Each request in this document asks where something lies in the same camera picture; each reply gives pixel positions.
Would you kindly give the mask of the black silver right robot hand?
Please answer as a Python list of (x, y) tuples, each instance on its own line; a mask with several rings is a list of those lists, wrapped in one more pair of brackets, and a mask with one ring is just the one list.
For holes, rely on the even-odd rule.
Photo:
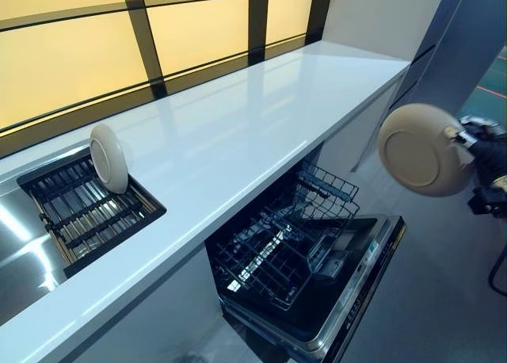
[(484, 186), (506, 191), (506, 132), (493, 120), (464, 116), (461, 129), (447, 126), (444, 135), (474, 158), (478, 179)]

